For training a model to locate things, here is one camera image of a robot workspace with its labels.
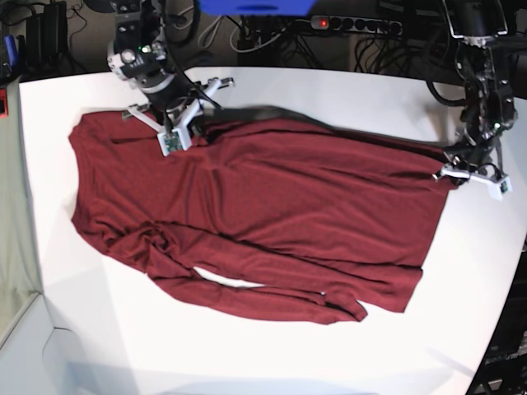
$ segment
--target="circuit board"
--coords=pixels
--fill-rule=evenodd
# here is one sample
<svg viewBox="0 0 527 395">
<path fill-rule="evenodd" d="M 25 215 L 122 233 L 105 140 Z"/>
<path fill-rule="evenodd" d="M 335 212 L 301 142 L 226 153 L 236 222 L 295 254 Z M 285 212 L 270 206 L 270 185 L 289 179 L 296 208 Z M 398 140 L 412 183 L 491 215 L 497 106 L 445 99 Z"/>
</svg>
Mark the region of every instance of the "circuit board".
<svg viewBox="0 0 527 395">
<path fill-rule="evenodd" d="M 171 152 L 183 150 L 180 137 L 177 133 L 160 132 L 157 134 L 157 140 L 163 151 L 164 156 L 168 156 Z"/>
</svg>

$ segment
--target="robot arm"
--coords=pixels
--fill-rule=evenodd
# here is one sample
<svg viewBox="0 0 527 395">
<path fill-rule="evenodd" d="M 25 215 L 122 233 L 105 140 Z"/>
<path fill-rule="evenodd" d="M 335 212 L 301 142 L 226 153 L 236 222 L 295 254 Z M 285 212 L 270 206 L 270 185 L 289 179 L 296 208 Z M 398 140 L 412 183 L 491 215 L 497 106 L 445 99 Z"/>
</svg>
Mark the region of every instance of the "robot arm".
<svg viewBox="0 0 527 395">
<path fill-rule="evenodd" d="M 459 41 L 455 66 L 464 80 L 465 99 L 450 104 L 464 106 L 464 130 L 458 143 L 445 149 L 450 163 L 436 177 L 449 176 L 459 184 L 482 182 L 501 200 L 511 184 L 501 164 L 500 137 L 517 117 L 506 47 L 500 40 L 508 33 L 506 18 L 500 0 L 443 0 L 443 6 L 450 34 Z M 494 151 L 497 165 L 492 163 Z M 490 176 L 489 167 L 494 169 Z"/>
<path fill-rule="evenodd" d="M 116 30 L 108 60 L 114 73 L 148 98 L 150 105 L 130 109 L 128 115 L 155 128 L 161 149 L 168 155 L 190 147 L 189 123 L 205 101 L 220 109 L 210 96 L 233 81 L 212 79 L 201 86 L 178 68 L 173 70 L 165 36 L 166 0 L 159 1 L 154 6 L 151 0 L 112 0 Z M 493 189 L 492 195 L 500 198 L 511 189 L 501 167 L 500 136 L 516 119 L 506 51 L 499 40 L 508 32 L 501 0 L 441 1 L 450 34 L 459 42 L 456 68 L 464 79 L 465 99 L 444 99 L 431 81 L 427 84 L 442 104 L 464 107 L 464 130 L 459 142 L 445 149 L 449 163 L 435 177 L 457 178 L 459 184 L 468 179 L 484 182 Z M 156 123 L 156 127 L 151 119 L 141 116 L 141 111 L 151 107 L 160 114 L 158 119 L 163 119 L 162 126 Z M 494 151 L 498 153 L 497 165 L 491 159 Z M 490 166 L 495 171 L 487 176 Z"/>
<path fill-rule="evenodd" d="M 134 116 L 154 128 L 165 156 L 188 150 L 192 146 L 189 125 L 204 101 L 220 108 L 210 97 L 233 81 L 214 78 L 201 86 L 177 67 L 173 70 L 165 37 L 164 3 L 154 7 L 150 0 L 113 0 L 112 6 L 116 11 L 115 40 L 109 47 L 108 64 L 149 101 L 147 106 L 129 108 L 124 117 Z M 162 126 L 144 114 L 149 109 Z"/>
</svg>

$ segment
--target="black wire bundle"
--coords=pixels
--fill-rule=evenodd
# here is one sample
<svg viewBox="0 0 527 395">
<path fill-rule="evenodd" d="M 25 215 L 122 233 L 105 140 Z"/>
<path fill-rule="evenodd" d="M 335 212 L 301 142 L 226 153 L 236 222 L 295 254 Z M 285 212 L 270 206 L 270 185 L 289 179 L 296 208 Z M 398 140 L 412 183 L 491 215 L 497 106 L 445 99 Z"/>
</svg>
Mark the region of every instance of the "black wire bundle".
<svg viewBox="0 0 527 395">
<path fill-rule="evenodd" d="M 315 52 L 307 41 L 305 35 L 298 31 L 299 24 L 305 22 L 300 20 L 289 21 L 287 18 L 282 18 L 282 23 L 285 26 L 281 37 L 274 44 L 277 51 L 281 54 L 280 59 L 284 65 L 287 65 L 296 55 L 300 56 L 308 67 L 316 69 L 324 69 L 323 63 L 316 56 Z"/>
<path fill-rule="evenodd" d="M 377 50 L 373 50 L 374 52 L 364 60 L 368 49 L 374 45 Z M 409 77 L 413 59 L 421 54 L 422 51 L 419 47 L 408 45 L 400 38 L 373 35 L 357 41 L 354 49 L 355 68 L 353 71 L 380 74 L 389 70 L 390 67 L 396 66 L 400 76 Z"/>
</svg>

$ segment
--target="cable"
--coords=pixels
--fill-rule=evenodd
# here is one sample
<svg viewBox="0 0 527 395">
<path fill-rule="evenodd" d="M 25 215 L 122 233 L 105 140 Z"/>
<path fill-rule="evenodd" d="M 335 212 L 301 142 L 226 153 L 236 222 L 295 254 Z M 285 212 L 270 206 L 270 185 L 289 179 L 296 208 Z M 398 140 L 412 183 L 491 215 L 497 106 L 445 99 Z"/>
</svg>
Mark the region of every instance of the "cable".
<svg viewBox="0 0 527 395">
<path fill-rule="evenodd" d="M 186 37 L 182 40 L 173 40 L 171 39 L 166 31 L 166 0 L 161 0 L 161 19 L 164 23 L 163 31 L 165 31 L 165 38 L 168 44 L 177 46 L 178 48 L 183 48 L 196 37 L 199 29 L 199 23 L 201 21 L 201 8 L 199 7 L 199 1 L 193 0 L 194 12 L 192 14 L 192 21 L 190 22 L 190 30 Z"/>
<path fill-rule="evenodd" d="M 389 59 L 390 56 L 395 54 L 396 48 L 389 47 L 389 40 L 385 40 L 382 44 L 382 47 L 379 50 L 379 53 L 375 57 L 375 61 L 371 64 L 371 71 L 374 74 L 380 74 L 383 71 L 383 63 L 386 59 Z"/>
<path fill-rule="evenodd" d="M 276 40 L 278 40 L 281 36 L 282 36 L 282 33 L 284 31 L 286 31 L 286 27 L 282 28 L 282 30 L 280 30 L 280 32 L 275 35 L 274 37 L 272 37 L 271 39 L 269 39 L 268 41 L 266 41 L 265 43 L 263 44 L 260 44 L 260 45 L 256 45 L 254 48 L 251 48 L 251 49 L 238 49 L 234 43 L 232 42 L 232 39 L 234 39 L 234 35 L 236 34 L 236 32 L 238 31 L 238 27 L 236 27 L 232 33 L 231 33 L 231 37 L 229 38 L 229 44 L 231 45 L 231 48 L 233 51 L 237 52 L 237 53 L 251 53 L 251 52 L 256 52 L 256 51 L 260 51 L 261 49 L 269 46 L 270 44 L 274 43 Z"/>
<path fill-rule="evenodd" d="M 364 55 L 364 53 L 372 46 L 375 44 L 375 39 L 376 37 L 366 37 L 364 39 L 360 39 L 357 41 L 357 43 L 355 44 L 355 49 L 353 50 L 354 54 L 355 54 L 355 67 L 353 68 L 353 72 L 364 72 L 364 69 L 362 68 L 362 56 Z M 361 47 L 361 44 L 362 43 L 367 43 L 369 40 L 371 40 L 371 43 L 369 44 L 366 44 L 364 49 L 359 53 L 359 48 Z"/>
<path fill-rule="evenodd" d="M 196 11 L 197 10 L 199 10 L 199 8 L 195 7 L 194 8 L 194 15 L 196 15 Z M 163 32 L 163 35 L 166 37 L 167 34 L 166 34 L 166 19 L 165 19 L 165 16 L 166 16 L 166 0 L 163 0 L 162 3 L 161 3 L 161 30 Z M 172 61 L 172 65 L 174 66 L 175 72 L 177 74 L 179 74 L 180 77 L 182 77 L 184 79 L 184 81 L 187 83 L 187 85 L 191 86 L 198 93 L 199 97 L 201 97 L 203 100 L 208 101 L 216 109 L 222 109 L 222 107 L 216 101 L 214 101 L 213 99 L 208 97 L 207 94 L 205 92 L 203 92 L 203 90 L 196 83 L 194 83 L 184 73 L 184 71 L 181 69 L 180 65 L 175 60 L 175 56 L 173 56 L 173 54 L 171 53 L 169 45 L 167 45 L 167 53 L 168 53 L 168 57 Z"/>
<path fill-rule="evenodd" d="M 79 29 L 79 30 L 76 30 L 74 31 L 73 33 L 71 33 L 69 35 L 69 39 L 68 39 L 68 47 L 69 47 L 69 52 L 72 53 L 73 52 L 73 36 L 74 35 L 78 35 L 79 33 L 81 33 L 83 30 L 86 29 L 86 27 L 88 26 L 88 21 L 86 20 L 86 18 L 84 16 L 82 16 L 79 11 L 74 8 L 74 6 L 71 7 L 71 10 L 73 11 L 73 15 L 74 16 L 78 16 L 79 18 L 81 18 L 83 21 L 84 21 L 84 25 Z"/>
<path fill-rule="evenodd" d="M 502 177 L 502 172 L 501 170 L 498 168 L 498 166 L 494 165 L 493 163 L 483 163 L 482 165 L 480 165 L 477 169 L 476 169 L 476 173 L 479 172 L 481 169 L 485 168 L 485 167 L 488 167 L 488 166 L 491 166 L 494 171 L 496 172 L 496 175 L 497 177 L 500 179 Z"/>
<path fill-rule="evenodd" d="M 425 49 L 423 51 L 423 58 L 425 62 L 430 64 L 430 52 L 431 52 L 431 46 L 432 44 L 439 38 L 439 35 L 441 34 L 441 28 L 436 29 L 436 31 L 432 34 L 431 38 L 428 40 Z M 446 34 L 449 37 L 449 43 L 446 47 L 445 54 L 443 55 L 443 58 L 441 59 L 440 64 L 442 64 L 445 61 L 446 55 L 448 54 L 449 48 L 450 48 L 450 32 L 447 30 Z M 434 96 L 434 98 L 439 101 L 442 105 L 445 105 L 447 107 L 465 107 L 467 105 L 466 99 L 457 99 L 457 100 L 450 100 L 446 99 L 445 97 L 441 96 L 441 94 L 437 91 L 436 87 L 434 86 L 434 82 L 432 81 L 433 75 L 431 73 L 427 73 L 427 87 L 430 93 Z"/>
<path fill-rule="evenodd" d="M 193 10 L 194 10 L 194 6 L 186 7 L 183 11 L 178 12 L 177 16 L 184 16 L 185 14 L 187 14 L 187 13 L 193 11 Z M 192 25 L 192 20 L 190 20 L 189 22 L 185 23 L 182 26 L 178 26 L 177 24 L 174 24 L 174 28 L 176 28 L 177 30 L 185 30 L 188 27 L 190 27 L 190 25 Z"/>
<path fill-rule="evenodd" d="M 483 391 L 485 392 L 485 395 L 493 395 L 494 394 L 494 391 L 492 391 L 492 388 L 490 385 L 488 385 L 487 381 L 483 381 L 481 383 L 481 385 L 483 386 Z"/>
<path fill-rule="evenodd" d="M 317 68 L 321 68 L 321 69 L 324 69 L 324 65 L 322 64 L 322 62 L 316 57 L 315 53 L 313 52 L 313 50 L 311 49 L 311 47 L 307 44 L 307 41 L 305 41 L 305 38 L 301 35 L 298 36 L 300 38 L 300 40 L 302 41 L 303 43 L 303 46 L 305 46 L 305 49 L 308 53 L 308 55 L 310 55 L 310 58 L 311 60 L 315 63 L 315 66 Z"/>
<path fill-rule="evenodd" d="M 75 16 L 77 16 L 75 11 L 80 12 L 82 8 L 84 8 L 84 2 L 82 0 L 79 4 L 73 4 L 70 8 L 66 10 L 66 18 L 67 19 L 74 18 Z"/>
<path fill-rule="evenodd" d="M 236 26 L 238 26 L 238 29 L 240 29 L 241 34 L 245 36 L 245 28 L 242 25 L 240 25 L 238 22 L 236 22 L 232 17 L 228 15 L 225 15 L 225 18 L 227 18 L 229 21 L 231 21 Z"/>
<path fill-rule="evenodd" d="M 203 31 L 198 37 L 198 46 L 202 49 L 209 49 L 216 39 L 217 31 L 223 22 L 223 16 L 217 17 L 213 23 L 211 23 L 207 29 Z"/>
<path fill-rule="evenodd" d="M 293 52 L 294 53 L 298 53 L 300 54 L 300 56 L 302 56 L 302 58 L 305 60 L 305 63 L 307 63 L 307 65 L 311 68 L 318 68 L 318 64 L 317 64 L 317 60 L 315 60 L 311 54 L 309 53 L 309 51 L 305 48 L 305 46 L 300 42 L 300 37 L 301 36 L 298 36 L 298 35 L 295 35 L 295 42 L 294 44 L 296 45 L 296 49 L 295 51 Z"/>
<path fill-rule="evenodd" d="M 397 62 L 401 59 L 401 58 L 407 58 L 407 61 L 412 59 L 412 56 L 417 56 L 417 55 L 420 55 L 421 52 L 419 51 L 415 51 L 415 52 L 404 52 L 404 53 L 400 53 L 399 55 L 397 56 L 394 56 L 392 57 L 389 62 L 387 62 L 385 65 L 381 66 L 380 69 L 379 69 L 379 72 L 387 69 L 388 67 L 390 67 L 392 64 L 395 64 L 398 66 L 398 69 L 399 69 L 399 72 L 404 74 L 404 67 L 401 67 L 397 64 Z"/>
</svg>

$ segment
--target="shirt sleeve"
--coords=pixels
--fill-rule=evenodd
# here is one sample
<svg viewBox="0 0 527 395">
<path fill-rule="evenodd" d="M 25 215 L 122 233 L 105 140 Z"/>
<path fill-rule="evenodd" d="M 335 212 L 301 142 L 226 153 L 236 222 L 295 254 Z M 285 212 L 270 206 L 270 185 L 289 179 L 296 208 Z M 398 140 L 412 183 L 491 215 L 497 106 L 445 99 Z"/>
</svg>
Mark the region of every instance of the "shirt sleeve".
<svg viewBox="0 0 527 395">
<path fill-rule="evenodd" d="M 259 263 L 266 266 L 265 263 L 277 260 L 278 264 L 295 261 L 203 230 L 173 223 L 150 223 L 118 239 L 106 239 L 112 241 L 102 253 L 145 272 L 167 294 L 185 303 L 273 321 L 329 324 L 361 321 L 366 316 L 366 311 L 353 298 L 339 303 L 340 295 L 330 301 L 333 293 L 323 295 L 322 292 L 280 286 L 236 288 L 202 278 L 194 267 L 203 267 L 225 277 L 244 278 L 240 268 L 247 264 L 251 263 L 254 268 Z"/>
</svg>

